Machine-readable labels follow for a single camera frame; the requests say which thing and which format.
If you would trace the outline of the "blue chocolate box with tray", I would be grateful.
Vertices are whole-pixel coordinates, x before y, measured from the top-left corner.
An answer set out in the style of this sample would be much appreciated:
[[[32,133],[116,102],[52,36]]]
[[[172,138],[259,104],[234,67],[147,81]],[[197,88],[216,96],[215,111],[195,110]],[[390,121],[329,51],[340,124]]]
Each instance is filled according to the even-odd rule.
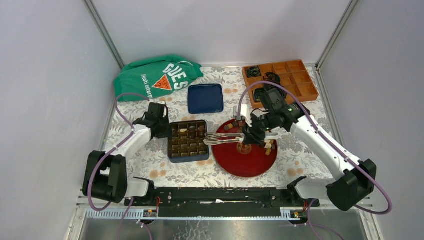
[[[167,156],[171,163],[199,162],[210,158],[210,149],[204,143],[208,132],[205,120],[172,122],[170,127]]]

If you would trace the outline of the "blue box lid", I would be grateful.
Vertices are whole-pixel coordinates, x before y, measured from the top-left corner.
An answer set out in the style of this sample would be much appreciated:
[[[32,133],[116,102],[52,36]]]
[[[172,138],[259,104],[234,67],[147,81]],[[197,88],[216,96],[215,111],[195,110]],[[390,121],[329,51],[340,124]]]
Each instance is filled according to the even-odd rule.
[[[187,106],[190,114],[221,113],[224,110],[222,86],[217,83],[189,86]]]

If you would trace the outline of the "silver metal tongs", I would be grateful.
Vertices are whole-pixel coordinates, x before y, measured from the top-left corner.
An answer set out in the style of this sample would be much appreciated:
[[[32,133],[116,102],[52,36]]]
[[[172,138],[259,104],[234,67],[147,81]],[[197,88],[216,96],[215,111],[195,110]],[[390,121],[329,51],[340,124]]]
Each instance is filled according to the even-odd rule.
[[[255,139],[253,136],[245,136],[243,133],[217,133],[208,132],[203,140],[207,146],[216,146],[230,143],[242,143],[244,145],[250,144],[266,144],[266,141],[276,140],[277,133],[266,132],[263,137]]]

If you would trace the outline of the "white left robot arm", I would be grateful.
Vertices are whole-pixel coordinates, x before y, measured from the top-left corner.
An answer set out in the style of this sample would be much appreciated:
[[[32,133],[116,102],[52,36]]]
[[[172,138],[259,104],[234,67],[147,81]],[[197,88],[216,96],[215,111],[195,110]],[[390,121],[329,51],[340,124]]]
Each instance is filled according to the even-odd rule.
[[[172,134],[169,109],[165,102],[151,102],[141,118],[130,124],[129,134],[105,151],[92,151],[87,158],[83,195],[111,203],[136,198],[148,206],[155,200],[151,180],[127,175],[127,160],[153,139]]]

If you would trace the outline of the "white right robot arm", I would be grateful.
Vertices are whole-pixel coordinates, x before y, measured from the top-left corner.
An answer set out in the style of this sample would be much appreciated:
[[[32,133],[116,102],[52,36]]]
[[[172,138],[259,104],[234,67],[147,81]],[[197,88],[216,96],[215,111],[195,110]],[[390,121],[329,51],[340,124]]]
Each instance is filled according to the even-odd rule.
[[[264,145],[270,130],[285,129],[305,143],[332,175],[331,179],[300,177],[290,183],[286,198],[291,205],[299,206],[306,199],[328,200],[346,212],[374,191],[376,164],[349,153],[318,126],[302,104],[288,104],[276,88],[262,93],[260,101],[267,112],[246,118],[243,144]]]

